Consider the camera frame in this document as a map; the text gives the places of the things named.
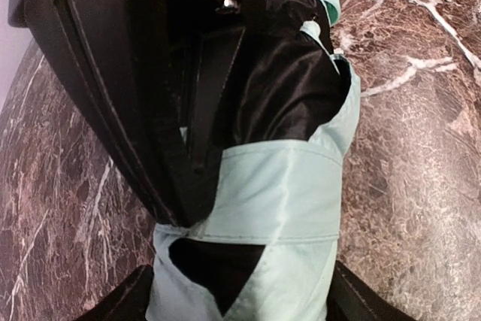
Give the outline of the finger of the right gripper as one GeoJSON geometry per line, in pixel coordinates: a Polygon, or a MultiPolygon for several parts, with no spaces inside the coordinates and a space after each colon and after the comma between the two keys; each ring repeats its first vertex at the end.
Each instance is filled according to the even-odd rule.
{"type": "Polygon", "coordinates": [[[263,0],[168,0],[171,118],[162,128],[161,151],[173,223],[198,223],[213,209],[240,87],[233,73],[262,11],[263,0]]]}
{"type": "Polygon", "coordinates": [[[147,139],[123,0],[25,0],[50,67],[146,209],[180,224],[172,187],[147,139]]]}

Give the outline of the black and mint umbrella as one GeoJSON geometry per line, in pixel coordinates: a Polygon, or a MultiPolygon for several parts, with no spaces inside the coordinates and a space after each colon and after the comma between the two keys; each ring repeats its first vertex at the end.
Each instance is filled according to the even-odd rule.
{"type": "Polygon", "coordinates": [[[340,0],[266,5],[213,211],[189,228],[155,227],[148,320],[327,317],[361,82],[332,46],[340,0]]]}

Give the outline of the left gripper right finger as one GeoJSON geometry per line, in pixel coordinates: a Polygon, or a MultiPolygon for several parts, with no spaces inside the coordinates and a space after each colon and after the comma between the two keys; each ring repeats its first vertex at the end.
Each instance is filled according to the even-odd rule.
{"type": "Polygon", "coordinates": [[[342,262],[336,261],[327,298],[327,321],[415,321],[391,306],[342,262]]]}

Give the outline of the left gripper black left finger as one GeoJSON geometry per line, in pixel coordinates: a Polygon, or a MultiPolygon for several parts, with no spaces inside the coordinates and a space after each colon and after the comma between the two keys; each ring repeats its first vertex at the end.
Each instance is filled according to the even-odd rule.
{"type": "Polygon", "coordinates": [[[137,267],[80,321],[145,321],[153,282],[153,267],[137,267]]]}

